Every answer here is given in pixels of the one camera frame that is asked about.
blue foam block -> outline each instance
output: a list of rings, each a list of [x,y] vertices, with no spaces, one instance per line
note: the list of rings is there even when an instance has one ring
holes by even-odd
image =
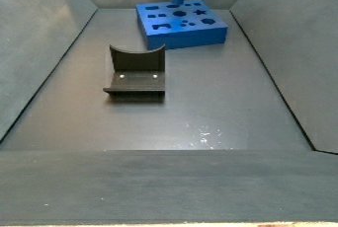
[[[139,24],[149,49],[224,43],[229,26],[201,0],[138,4]]]

black u-shaped holder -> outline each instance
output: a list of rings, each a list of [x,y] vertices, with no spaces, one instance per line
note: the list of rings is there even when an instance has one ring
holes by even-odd
[[[166,46],[146,51],[130,52],[110,45],[114,64],[111,87],[103,91],[118,93],[166,92]]]

black bracket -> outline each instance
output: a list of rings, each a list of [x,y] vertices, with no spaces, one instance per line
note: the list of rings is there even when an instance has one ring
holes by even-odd
[[[110,45],[114,64],[111,87],[103,91],[118,93],[166,92],[166,46],[146,52],[130,52]]]

star-shaped hole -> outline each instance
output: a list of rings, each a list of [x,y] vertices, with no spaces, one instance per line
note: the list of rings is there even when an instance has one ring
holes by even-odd
[[[206,11],[205,10],[197,10],[194,11],[194,13],[200,16],[200,15],[206,15]]]

gray floor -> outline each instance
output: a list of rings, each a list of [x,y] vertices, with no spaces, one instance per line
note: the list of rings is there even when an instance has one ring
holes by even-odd
[[[226,44],[168,52],[164,103],[115,102],[109,45],[143,50],[134,10],[99,10],[0,146],[18,150],[310,151],[229,11]]]

